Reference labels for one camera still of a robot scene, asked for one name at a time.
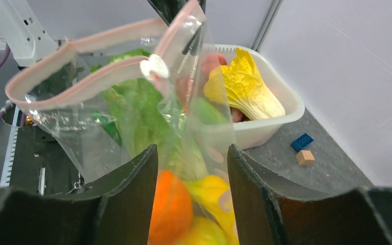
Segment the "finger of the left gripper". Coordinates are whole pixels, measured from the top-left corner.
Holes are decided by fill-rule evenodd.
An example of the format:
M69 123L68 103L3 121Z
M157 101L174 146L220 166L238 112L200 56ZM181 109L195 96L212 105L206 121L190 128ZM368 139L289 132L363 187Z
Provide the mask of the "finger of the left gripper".
M169 26L188 0L147 0L147 2Z

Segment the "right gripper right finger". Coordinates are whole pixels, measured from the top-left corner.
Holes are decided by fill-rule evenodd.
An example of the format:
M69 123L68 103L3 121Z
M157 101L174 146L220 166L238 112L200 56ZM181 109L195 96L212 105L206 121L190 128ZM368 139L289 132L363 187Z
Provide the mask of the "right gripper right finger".
M392 188L329 195L271 171L236 145L228 172L240 244L392 244Z

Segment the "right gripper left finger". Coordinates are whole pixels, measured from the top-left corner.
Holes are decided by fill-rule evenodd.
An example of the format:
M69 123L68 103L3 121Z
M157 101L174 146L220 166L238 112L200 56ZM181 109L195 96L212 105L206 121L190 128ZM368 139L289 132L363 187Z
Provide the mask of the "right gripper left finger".
M0 244L147 244L156 145L68 193L0 188Z

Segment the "orange bell pepper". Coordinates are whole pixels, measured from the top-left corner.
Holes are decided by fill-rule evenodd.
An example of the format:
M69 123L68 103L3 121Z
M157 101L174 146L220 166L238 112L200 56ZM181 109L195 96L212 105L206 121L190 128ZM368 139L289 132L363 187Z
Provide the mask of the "orange bell pepper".
M173 244L190 229L193 206L183 181L169 170L162 169L157 178L149 244Z

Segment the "yellow banana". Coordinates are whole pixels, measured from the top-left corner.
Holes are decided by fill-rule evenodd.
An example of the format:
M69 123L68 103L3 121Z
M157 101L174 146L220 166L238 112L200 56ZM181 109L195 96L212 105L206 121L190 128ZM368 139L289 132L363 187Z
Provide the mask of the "yellow banana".
M185 181L192 198L208 211L226 235L228 244L239 244L232 195L229 184L216 175Z

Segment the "green napa cabbage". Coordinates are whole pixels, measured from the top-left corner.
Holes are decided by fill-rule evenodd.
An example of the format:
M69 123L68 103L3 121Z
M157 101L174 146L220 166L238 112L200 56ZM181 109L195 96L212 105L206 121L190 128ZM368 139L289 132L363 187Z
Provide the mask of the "green napa cabbage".
M183 180L208 175L202 153L194 140L182 140L186 115L175 96L164 101L144 78L125 80L101 93L106 109L94 110L101 127L134 157L147 146L157 145L161 168Z

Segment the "yellow crinkled lettuce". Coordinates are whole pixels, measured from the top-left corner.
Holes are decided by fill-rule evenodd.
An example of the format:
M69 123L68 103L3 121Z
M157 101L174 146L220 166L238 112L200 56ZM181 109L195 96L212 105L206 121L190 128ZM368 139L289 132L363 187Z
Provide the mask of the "yellow crinkled lettuce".
M286 111L265 84L251 54L235 49L230 65L212 70L204 85L204 95L213 102L228 104L240 110L250 120L285 116Z

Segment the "clear zip top bag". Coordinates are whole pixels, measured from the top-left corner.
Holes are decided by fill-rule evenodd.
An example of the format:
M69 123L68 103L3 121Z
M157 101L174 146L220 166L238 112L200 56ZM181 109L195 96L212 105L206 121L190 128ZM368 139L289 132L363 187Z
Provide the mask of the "clear zip top bag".
M220 61L199 1L68 41L6 86L86 182L157 146L149 244L238 244L227 170L235 142Z

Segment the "yellow lemon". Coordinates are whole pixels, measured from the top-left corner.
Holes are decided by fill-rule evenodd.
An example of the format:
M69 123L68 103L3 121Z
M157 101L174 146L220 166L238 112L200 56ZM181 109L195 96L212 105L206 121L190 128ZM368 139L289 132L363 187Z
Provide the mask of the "yellow lemon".
M195 216L189 232L175 244L179 245L226 245L227 239L221 227L214 221Z

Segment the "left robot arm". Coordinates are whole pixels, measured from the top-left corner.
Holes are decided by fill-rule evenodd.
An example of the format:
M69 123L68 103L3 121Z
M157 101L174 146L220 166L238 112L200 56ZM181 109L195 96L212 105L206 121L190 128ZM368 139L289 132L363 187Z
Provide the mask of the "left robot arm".
M138 4L150 6L169 24L187 3L186 1L74 1L75 10L71 16L81 13L84 7L91 7L94 15L105 10L108 4L118 11L121 17L137 13ZM28 1L0 1L0 33L21 67L34 64L53 53L59 46L60 38L53 37L39 21L42 14L35 13Z

